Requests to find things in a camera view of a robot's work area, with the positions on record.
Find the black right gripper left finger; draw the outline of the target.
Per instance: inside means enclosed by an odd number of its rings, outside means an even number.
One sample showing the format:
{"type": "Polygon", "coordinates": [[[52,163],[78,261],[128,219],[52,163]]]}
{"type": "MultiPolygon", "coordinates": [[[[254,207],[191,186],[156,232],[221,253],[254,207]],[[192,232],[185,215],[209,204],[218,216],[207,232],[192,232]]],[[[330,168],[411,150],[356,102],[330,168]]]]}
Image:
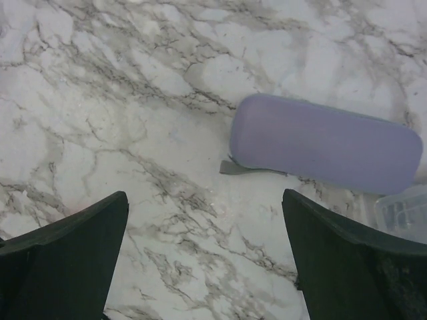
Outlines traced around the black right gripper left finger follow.
{"type": "Polygon", "coordinates": [[[117,191],[92,206],[1,241],[2,319],[104,319],[129,215],[117,191]]]}

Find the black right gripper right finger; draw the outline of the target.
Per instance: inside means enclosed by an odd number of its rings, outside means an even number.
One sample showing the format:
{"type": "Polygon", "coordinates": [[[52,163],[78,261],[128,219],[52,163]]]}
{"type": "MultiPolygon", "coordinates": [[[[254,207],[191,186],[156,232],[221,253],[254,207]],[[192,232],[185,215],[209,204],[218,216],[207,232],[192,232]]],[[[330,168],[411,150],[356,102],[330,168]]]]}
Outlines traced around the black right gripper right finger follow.
{"type": "Polygon", "coordinates": [[[292,189],[284,221],[310,319],[425,319],[426,245],[339,215],[292,189]]]}

